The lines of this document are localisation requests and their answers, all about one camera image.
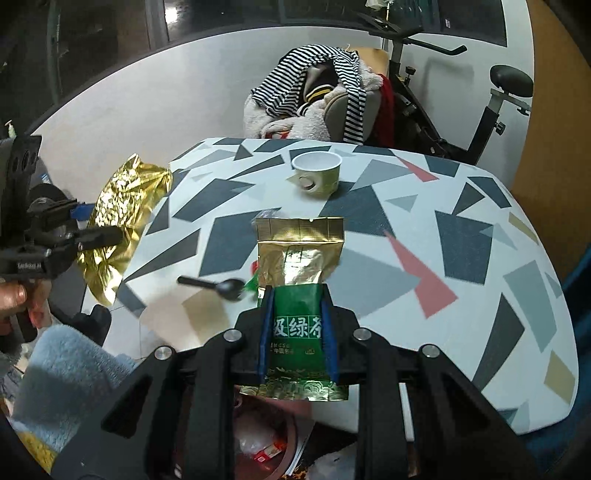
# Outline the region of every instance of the green packaging label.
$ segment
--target green packaging label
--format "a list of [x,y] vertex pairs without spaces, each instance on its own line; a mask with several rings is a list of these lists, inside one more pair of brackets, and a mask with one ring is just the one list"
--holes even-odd
[[276,287],[267,381],[243,393],[283,400],[346,400],[348,388],[329,380],[322,351],[322,285]]

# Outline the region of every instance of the bike seat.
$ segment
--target bike seat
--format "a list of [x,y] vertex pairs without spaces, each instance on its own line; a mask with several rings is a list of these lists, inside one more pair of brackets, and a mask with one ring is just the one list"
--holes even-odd
[[491,67],[491,82],[506,93],[530,98],[534,94],[534,81],[525,72],[508,65]]

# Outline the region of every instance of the hand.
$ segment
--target hand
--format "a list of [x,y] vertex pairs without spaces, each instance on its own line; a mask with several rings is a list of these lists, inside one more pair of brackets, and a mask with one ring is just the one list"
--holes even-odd
[[47,305],[47,297],[51,291],[51,282],[40,280],[27,294],[25,287],[18,283],[0,284],[0,335],[12,332],[9,317],[16,312],[28,309],[31,323],[42,328],[51,324],[51,316]]

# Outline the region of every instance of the bike handlebar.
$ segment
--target bike handlebar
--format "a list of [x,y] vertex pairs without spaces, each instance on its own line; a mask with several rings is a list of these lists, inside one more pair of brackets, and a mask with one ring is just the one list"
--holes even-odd
[[432,43],[423,42],[420,40],[415,40],[414,38],[405,38],[402,40],[402,43],[406,45],[416,45],[417,47],[428,48],[429,50],[433,50],[439,53],[443,53],[444,55],[455,56],[459,55],[460,53],[464,53],[468,50],[465,45],[460,45],[458,48],[454,48],[453,50],[448,50],[443,47],[438,47],[437,45],[433,45]]
[[422,33],[424,31],[424,28],[421,25],[409,27],[403,30],[398,25],[393,24],[387,20],[383,20],[381,18],[372,17],[370,15],[362,14],[359,12],[357,12],[357,16],[363,22],[371,25],[371,29],[367,30],[367,32],[374,37],[381,37],[386,40],[392,41],[402,41],[402,43],[406,45],[416,45],[417,47],[428,48],[429,50],[433,50],[438,53],[442,53],[444,55],[449,56],[459,55],[460,53],[464,53],[465,51],[467,51],[467,47],[465,45],[460,45],[458,48],[448,50],[446,48],[433,45],[432,43],[427,43],[420,40],[415,40],[413,38],[409,38],[413,35],[416,35],[417,33]]

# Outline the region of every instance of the table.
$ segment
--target table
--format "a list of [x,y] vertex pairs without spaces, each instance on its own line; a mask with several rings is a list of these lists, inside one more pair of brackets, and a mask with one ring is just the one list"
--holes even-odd
[[[290,160],[343,157],[329,200],[302,192]],[[343,216],[345,246],[327,283],[336,305],[392,344],[435,343],[517,433],[565,418],[578,363],[552,264],[509,191],[477,167],[403,151],[309,140],[210,138],[171,163],[173,189],[155,210],[119,300],[179,350],[233,326],[253,299],[224,302],[178,286],[179,275],[248,279],[251,220]],[[403,395],[407,437],[413,438]],[[358,390],[313,404],[317,420],[356,430]]]

